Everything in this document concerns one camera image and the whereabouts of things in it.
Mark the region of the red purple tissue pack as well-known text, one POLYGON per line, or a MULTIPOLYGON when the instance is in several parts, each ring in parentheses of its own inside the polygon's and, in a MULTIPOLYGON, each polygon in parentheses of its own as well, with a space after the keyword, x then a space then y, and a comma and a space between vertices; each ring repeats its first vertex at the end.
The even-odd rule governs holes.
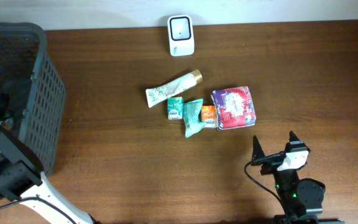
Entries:
POLYGON ((252 95, 247 86, 213 90, 219 130, 244 128, 256 123, 252 95))

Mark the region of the orange pocket tissue pack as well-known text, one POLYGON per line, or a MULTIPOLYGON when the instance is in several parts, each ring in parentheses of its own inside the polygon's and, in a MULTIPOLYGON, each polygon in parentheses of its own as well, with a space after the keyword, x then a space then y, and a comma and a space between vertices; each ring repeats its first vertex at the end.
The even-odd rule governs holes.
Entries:
POLYGON ((205 124, 204 128, 217 128, 218 121, 215 106, 202 106, 201 122, 205 124))

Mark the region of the teal wet wipes pouch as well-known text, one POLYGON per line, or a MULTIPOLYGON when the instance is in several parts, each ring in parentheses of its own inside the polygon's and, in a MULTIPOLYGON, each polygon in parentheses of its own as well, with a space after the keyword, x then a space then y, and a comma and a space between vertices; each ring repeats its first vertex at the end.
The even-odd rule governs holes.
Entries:
POLYGON ((203 106, 203 99, 189 101, 183 105, 183 120, 185 124, 185 137, 200 132, 206 123, 200 121, 200 113, 203 106))

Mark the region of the teal pocket tissue pack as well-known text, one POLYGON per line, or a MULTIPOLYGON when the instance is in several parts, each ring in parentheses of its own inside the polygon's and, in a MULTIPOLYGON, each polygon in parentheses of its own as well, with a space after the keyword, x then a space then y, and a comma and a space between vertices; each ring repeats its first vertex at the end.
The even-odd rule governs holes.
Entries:
POLYGON ((167 100, 168 119, 182 119, 183 118, 183 104, 182 97, 172 97, 167 100))

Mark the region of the white bamboo print tube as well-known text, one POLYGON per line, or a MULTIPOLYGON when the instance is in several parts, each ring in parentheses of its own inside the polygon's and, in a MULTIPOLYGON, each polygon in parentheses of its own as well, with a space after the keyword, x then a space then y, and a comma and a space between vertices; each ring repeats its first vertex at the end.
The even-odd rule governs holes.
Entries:
POLYGON ((167 84, 145 90, 148 107, 151 108, 168 98, 176 96, 203 81, 199 70, 193 70, 167 84))

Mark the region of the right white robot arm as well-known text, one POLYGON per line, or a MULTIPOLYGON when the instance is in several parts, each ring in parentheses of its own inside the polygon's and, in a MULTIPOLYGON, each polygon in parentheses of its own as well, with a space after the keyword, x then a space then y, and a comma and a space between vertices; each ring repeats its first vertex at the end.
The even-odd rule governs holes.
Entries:
POLYGON ((318 218, 323 212, 322 202, 326 186, 318 180, 299 178, 298 171, 307 164, 311 150, 293 131, 289 132, 285 149, 269 156, 265 155, 257 136, 254 136, 252 141, 252 159, 244 168, 260 166, 261 175, 273 176, 276 191, 272 192, 251 177, 246 170, 244 172, 256 185, 272 194, 283 208, 284 214, 275 215, 274 223, 342 223, 338 219, 318 218))

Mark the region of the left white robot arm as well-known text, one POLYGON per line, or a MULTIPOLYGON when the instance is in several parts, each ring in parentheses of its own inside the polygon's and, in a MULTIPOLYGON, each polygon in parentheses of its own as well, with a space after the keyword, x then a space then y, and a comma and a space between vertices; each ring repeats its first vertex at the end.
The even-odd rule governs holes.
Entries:
POLYGON ((24 205, 49 223, 97 222, 54 188, 39 158, 0 121, 0 199, 4 198, 9 200, 6 208, 24 205))

